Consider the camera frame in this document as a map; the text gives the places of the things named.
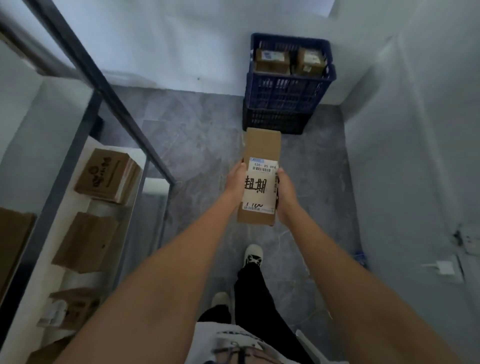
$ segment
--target leg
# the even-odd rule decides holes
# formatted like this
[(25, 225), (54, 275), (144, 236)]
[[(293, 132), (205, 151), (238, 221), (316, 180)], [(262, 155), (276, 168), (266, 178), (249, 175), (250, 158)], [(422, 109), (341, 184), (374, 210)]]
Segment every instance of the leg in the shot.
[(212, 307), (206, 310), (198, 319), (198, 322), (218, 322), (219, 324), (231, 324), (230, 297), (226, 292), (217, 293), (212, 300)]
[[(260, 250), (254, 256), (263, 255), (261, 248), (258, 248)], [(238, 273), (235, 283), (237, 325), (261, 338), (286, 358), (300, 364), (313, 364), (313, 360), (276, 310), (258, 260), (261, 264), (262, 258), (246, 258), (246, 265)]]

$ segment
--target white shipping label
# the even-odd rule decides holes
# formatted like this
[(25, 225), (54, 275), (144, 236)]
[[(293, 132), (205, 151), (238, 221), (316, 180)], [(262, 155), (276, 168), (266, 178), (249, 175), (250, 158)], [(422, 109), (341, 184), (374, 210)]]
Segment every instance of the white shipping label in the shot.
[(43, 315), (38, 321), (39, 326), (47, 327), (53, 326), (58, 327), (63, 322), (65, 315), (67, 313), (68, 304), (64, 300), (54, 301), (52, 298), (49, 298)]
[(317, 52), (312, 52), (312, 51), (306, 51), (305, 56), (303, 57), (303, 61), (305, 63), (309, 64), (315, 64), (315, 63), (322, 63), (320, 61), (320, 57), (318, 57)]
[(242, 209), (266, 214), (275, 213), (277, 170), (278, 162), (275, 160), (250, 158)]
[(272, 50), (262, 50), (262, 60), (285, 62), (285, 54), (282, 52), (274, 52)]

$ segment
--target person's left hand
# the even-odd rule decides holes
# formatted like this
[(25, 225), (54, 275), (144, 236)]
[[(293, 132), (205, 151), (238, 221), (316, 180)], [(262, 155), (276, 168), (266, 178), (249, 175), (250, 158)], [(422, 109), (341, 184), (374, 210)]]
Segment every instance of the person's left hand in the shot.
[(240, 160), (227, 176), (225, 191), (223, 193), (228, 196), (234, 207), (240, 205), (243, 197), (246, 174), (247, 165)]

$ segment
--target brown box on shelf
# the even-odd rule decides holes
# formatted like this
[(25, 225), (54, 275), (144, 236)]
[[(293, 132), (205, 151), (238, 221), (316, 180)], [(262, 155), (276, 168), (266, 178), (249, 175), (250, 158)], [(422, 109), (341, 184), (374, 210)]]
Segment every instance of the brown box on shelf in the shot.
[(75, 191), (124, 204), (140, 170), (127, 153), (96, 148), (75, 185)]
[(57, 340), (41, 349), (31, 352), (25, 364), (53, 364), (67, 347), (73, 336), (67, 336)]
[(105, 255), (118, 225), (111, 217), (77, 213), (52, 264), (78, 273), (106, 270)]
[(297, 56), (295, 74), (303, 76), (321, 76), (327, 66), (321, 51), (300, 48)]
[[(245, 135), (245, 149), (243, 160), (247, 164), (247, 171), (250, 171), (250, 158), (259, 158), (278, 162), (280, 160), (280, 149), (282, 144), (281, 132), (267, 129), (248, 128)], [(273, 226), (275, 224), (274, 213), (263, 213), (249, 211), (240, 204), (237, 214), (238, 222), (247, 224), (263, 224)]]
[(91, 288), (74, 288), (51, 293), (37, 326), (78, 330), (100, 306), (100, 293)]
[(0, 301), (30, 236), (36, 216), (0, 207)]
[(255, 71), (287, 74), (290, 72), (290, 55), (288, 52), (257, 49)]

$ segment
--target forearm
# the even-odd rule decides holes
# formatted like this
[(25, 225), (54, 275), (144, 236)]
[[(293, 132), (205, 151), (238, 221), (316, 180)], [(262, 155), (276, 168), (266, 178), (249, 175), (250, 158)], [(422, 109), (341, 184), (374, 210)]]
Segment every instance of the forearm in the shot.
[(198, 302), (235, 207), (222, 195), (144, 261), (99, 308), (58, 363), (183, 363)]
[(289, 214), (288, 226), (340, 326), (351, 362), (459, 362), (396, 293), (355, 262), (300, 206)]

